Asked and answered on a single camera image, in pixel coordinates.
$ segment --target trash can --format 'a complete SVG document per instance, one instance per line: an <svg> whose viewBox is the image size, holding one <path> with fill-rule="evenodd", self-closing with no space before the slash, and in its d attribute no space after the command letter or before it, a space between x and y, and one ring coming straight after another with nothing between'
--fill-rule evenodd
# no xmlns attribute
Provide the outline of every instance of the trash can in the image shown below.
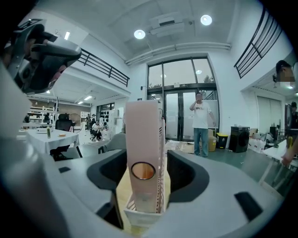
<svg viewBox="0 0 298 238"><path fill-rule="evenodd" d="M228 135L216 133L216 148L225 149L227 144Z"/></svg>

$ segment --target air vent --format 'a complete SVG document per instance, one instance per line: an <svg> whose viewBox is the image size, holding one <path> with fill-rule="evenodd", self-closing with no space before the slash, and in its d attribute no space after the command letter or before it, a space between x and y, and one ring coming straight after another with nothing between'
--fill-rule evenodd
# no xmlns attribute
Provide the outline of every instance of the air vent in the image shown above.
<svg viewBox="0 0 298 238"><path fill-rule="evenodd" d="M167 21L167 22L164 22L164 23L159 23L160 26L167 26L167 25L171 25L171 24L174 24L175 21L174 20L171 20L171 21Z"/></svg>
<svg viewBox="0 0 298 238"><path fill-rule="evenodd" d="M152 26L150 33L157 37L184 32L185 24L180 12L161 15L150 19L150 21Z"/></svg>

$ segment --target glass door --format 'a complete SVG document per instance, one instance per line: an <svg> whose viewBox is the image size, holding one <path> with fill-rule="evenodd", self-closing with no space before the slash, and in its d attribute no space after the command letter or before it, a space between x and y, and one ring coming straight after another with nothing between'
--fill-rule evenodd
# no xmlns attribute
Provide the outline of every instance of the glass door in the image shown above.
<svg viewBox="0 0 298 238"><path fill-rule="evenodd" d="M165 101L166 139L178 140L178 121L180 119L180 117L178 116L178 93L166 93Z"/></svg>
<svg viewBox="0 0 298 238"><path fill-rule="evenodd" d="M196 100L196 91L183 93L183 130L182 141L194 141L194 129L192 127L194 111L190 110L190 105Z"/></svg>
<svg viewBox="0 0 298 238"><path fill-rule="evenodd" d="M196 100L196 89L165 93L166 139L193 141L193 111L190 105Z"/></svg>

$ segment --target white t-shirt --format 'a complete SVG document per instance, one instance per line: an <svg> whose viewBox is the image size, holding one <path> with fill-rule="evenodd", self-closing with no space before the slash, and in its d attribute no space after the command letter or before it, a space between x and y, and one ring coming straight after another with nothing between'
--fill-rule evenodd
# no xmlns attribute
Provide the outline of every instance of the white t-shirt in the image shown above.
<svg viewBox="0 0 298 238"><path fill-rule="evenodd" d="M100 125L97 125L96 123L93 124L92 129L95 131L98 131L98 129L100 128Z"/></svg>
<svg viewBox="0 0 298 238"><path fill-rule="evenodd" d="M195 115L192 123L193 128L208 129L208 114L211 112L210 106L207 102L202 104L195 104Z"/></svg>

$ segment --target sign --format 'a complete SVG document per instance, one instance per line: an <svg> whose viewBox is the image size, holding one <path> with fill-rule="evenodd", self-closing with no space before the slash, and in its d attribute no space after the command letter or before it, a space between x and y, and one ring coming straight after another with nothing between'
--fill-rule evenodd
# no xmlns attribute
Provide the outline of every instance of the sign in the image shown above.
<svg viewBox="0 0 298 238"><path fill-rule="evenodd" d="M177 87L188 87L187 84L174 84L174 88L177 88Z"/></svg>

